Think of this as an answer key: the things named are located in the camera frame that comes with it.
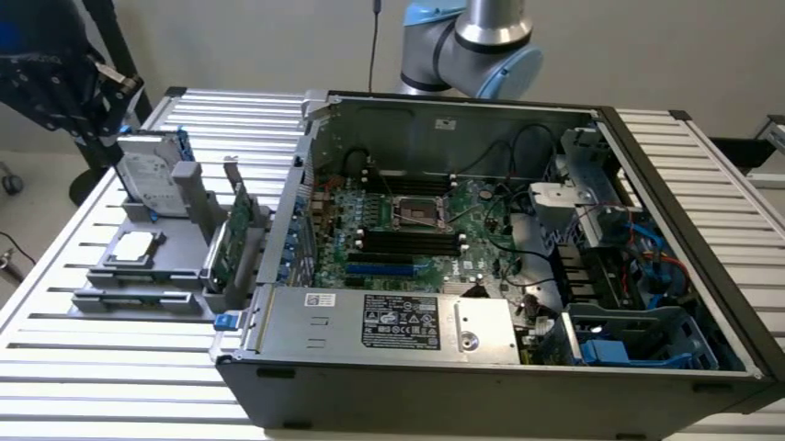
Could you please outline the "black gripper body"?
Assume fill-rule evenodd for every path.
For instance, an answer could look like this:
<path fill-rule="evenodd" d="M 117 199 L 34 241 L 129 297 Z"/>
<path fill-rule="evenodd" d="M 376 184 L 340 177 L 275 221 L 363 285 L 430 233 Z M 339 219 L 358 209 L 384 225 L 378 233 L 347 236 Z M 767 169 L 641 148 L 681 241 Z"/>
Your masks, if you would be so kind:
<path fill-rule="evenodd" d="M 49 131 L 85 131 L 97 58 L 77 13 L 1 15 L 1 102 Z"/>

